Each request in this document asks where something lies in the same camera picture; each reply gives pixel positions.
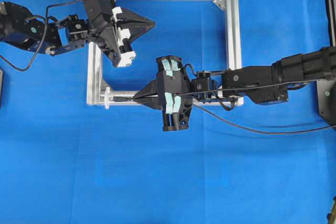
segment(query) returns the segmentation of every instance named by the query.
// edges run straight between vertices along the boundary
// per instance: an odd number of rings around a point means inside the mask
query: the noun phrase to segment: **aluminum frame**
[[[227,50],[227,68],[235,70],[242,67],[242,53],[240,47],[240,25],[238,0],[197,0],[212,1],[224,11],[225,38]],[[94,43],[89,44],[88,59],[88,82],[87,82],[87,104],[105,105],[139,105],[133,101],[114,102],[113,96],[132,97],[137,91],[114,91],[102,78],[102,52]],[[243,98],[236,102],[237,106],[243,105]],[[219,105],[218,102],[207,103],[206,105]]]

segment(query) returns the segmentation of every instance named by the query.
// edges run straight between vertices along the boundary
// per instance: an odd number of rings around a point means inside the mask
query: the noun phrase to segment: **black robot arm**
[[[131,43],[154,27],[149,19],[117,7],[115,0],[83,1],[88,19],[69,15],[65,19],[33,15],[26,7],[10,2],[0,4],[0,41],[22,50],[52,56],[96,43],[115,67],[127,67],[135,58]],[[68,43],[62,45],[58,30],[65,28]]]
[[[182,65],[179,57],[161,57],[156,61],[159,68],[156,79],[139,91],[133,100],[162,110],[165,131],[188,128],[195,100],[220,102],[226,110],[234,108],[237,98],[244,95],[263,105],[287,102],[288,90],[300,89],[311,81],[333,80],[336,76],[336,47],[282,58],[271,66],[201,71],[193,80],[189,80],[186,65]],[[221,75],[221,88],[212,79],[214,75]],[[336,99],[331,95],[330,109],[336,108],[333,100]],[[225,106],[224,102],[230,102],[232,106]]]

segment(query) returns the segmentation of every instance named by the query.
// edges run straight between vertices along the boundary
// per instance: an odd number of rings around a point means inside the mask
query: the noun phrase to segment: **blue background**
[[[3,0],[44,14],[70,0]],[[143,87],[156,57],[174,54],[196,70],[223,69],[222,12],[212,3],[118,5],[156,21],[138,39],[130,68],[104,61],[115,88]],[[329,44],[324,0],[239,0],[243,66]],[[56,8],[58,18],[85,17],[82,4]],[[0,52],[23,66],[30,53]],[[336,133],[260,136],[225,125],[195,108],[190,129],[162,132],[158,111],[144,106],[86,105],[87,47],[39,55],[26,73],[3,62],[0,109],[0,223],[325,223],[336,195]],[[290,102],[245,104],[231,121],[260,130],[324,126],[316,85]]]

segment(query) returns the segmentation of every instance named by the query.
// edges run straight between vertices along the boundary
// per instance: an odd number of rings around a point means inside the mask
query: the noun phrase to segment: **blue tablecloth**
[[[2,0],[44,14],[70,0]],[[116,89],[154,79],[155,58],[177,55],[195,70],[226,67],[222,12],[211,2],[119,1],[156,27],[133,44],[130,68],[104,60]],[[239,0],[243,66],[270,65],[329,44],[324,0]],[[82,4],[53,9],[58,18]],[[161,112],[86,105],[87,47],[39,55],[27,73],[5,63],[0,109],[0,223],[325,223],[336,195],[336,132],[260,136],[195,108],[190,129],[162,132]],[[23,66],[30,53],[1,44]],[[316,85],[290,102],[233,112],[267,131],[324,126]]]

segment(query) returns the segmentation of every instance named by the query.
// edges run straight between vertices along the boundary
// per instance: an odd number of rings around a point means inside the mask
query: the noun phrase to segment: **black cable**
[[[219,101],[220,105],[222,106],[222,108],[223,108],[224,110],[226,110],[226,111],[231,111],[231,110],[233,110],[233,109],[235,108],[235,106],[236,106],[236,102],[235,102],[235,101],[230,101],[230,102],[231,102],[231,107],[228,107],[228,106],[226,106],[226,105],[222,102],[221,98],[219,98],[219,96],[217,95],[217,93],[213,92],[213,94],[214,94],[214,96],[216,97],[216,99]]]
[[[299,89],[304,88],[304,87],[307,86],[308,84],[309,84],[309,82],[308,82],[308,83],[304,83],[304,84],[302,84],[302,85],[300,85],[300,86],[296,86],[296,87],[288,87],[287,89],[288,89],[288,90],[299,90]]]
[[[184,65],[184,68],[186,68],[186,67],[189,67],[190,70],[191,70],[191,72],[193,73],[193,75],[194,75],[195,77],[197,77],[197,75],[195,74],[194,68],[193,68],[193,66],[192,66],[190,63]]]
[[[33,19],[38,19],[38,18],[42,19],[43,21],[46,20],[46,19],[45,19],[43,16],[41,16],[41,15],[34,15],[34,16],[30,16],[30,17],[25,18],[25,22],[31,21],[31,20],[33,20]],[[55,18],[54,16],[49,16],[48,19],[51,19],[53,22],[57,22],[57,21],[58,21],[58,19]]]
[[[244,88],[230,88],[230,89],[213,89],[213,90],[207,90],[207,91],[194,91],[194,92],[187,92],[187,93],[179,93],[176,95],[190,95],[190,94],[204,94],[204,93],[211,93],[211,92],[218,92],[218,91],[246,91],[246,90],[252,90],[252,89],[262,89],[262,88],[270,88],[270,87],[276,87],[276,86],[282,86],[287,84],[293,84],[293,83],[303,83],[303,82],[311,82],[311,81],[318,81],[321,79],[309,79],[304,81],[287,81],[277,84],[270,84],[270,85],[264,85],[264,86],[254,86],[254,87],[244,87]]]
[[[251,128],[247,128],[238,124],[235,124],[233,122],[230,122],[214,113],[212,113],[211,111],[207,110],[206,108],[203,108],[199,105],[194,104],[195,107],[199,108],[200,110],[203,110],[204,112],[214,116],[215,118],[221,120],[224,123],[227,123],[231,126],[237,127],[239,129],[245,130],[245,131],[251,131],[254,133],[258,133],[258,134],[264,134],[264,135],[288,135],[288,134],[300,134],[300,133],[308,133],[308,132],[315,132],[315,131],[320,131],[320,130],[325,130],[325,129],[329,129],[329,128],[334,128],[336,127],[336,125],[330,125],[330,126],[325,126],[325,127],[320,127],[320,128],[315,128],[315,129],[309,129],[309,130],[303,130],[303,131],[288,131],[288,132],[267,132],[267,131],[258,131],[258,130],[254,130]]]
[[[45,18],[44,18],[44,31],[43,31],[43,36],[42,36],[42,39],[40,40],[40,43],[38,44],[38,47],[35,51],[35,53],[33,54],[33,56],[31,57],[28,65],[25,67],[25,68],[18,68],[17,66],[15,66],[14,64],[12,64],[10,61],[8,61],[5,57],[1,56],[0,55],[0,58],[3,59],[7,64],[9,64],[12,68],[18,70],[18,71],[21,71],[21,72],[24,72],[24,71],[27,71],[31,65],[33,64],[33,61],[35,60],[38,52],[40,51],[41,47],[42,47],[42,44],[46,38],[46,35],[47,35],[47,30],[48,30],[48,21],[50,19],[50,17],[48,17],[48,12],[49,12],[49,9],[50,8],[53,8],[53,7],[57,7],[57,6],[67,6],[67,5],[73,5],[79,1],[83,1],[83,0],[75,0],[75,1],[71,1],[71,2],[65,2],[65,3],[60,3],[60,4],[54,4],[54,5],[49,5],[47,6],[46,8],[46,15],[45,15]]]

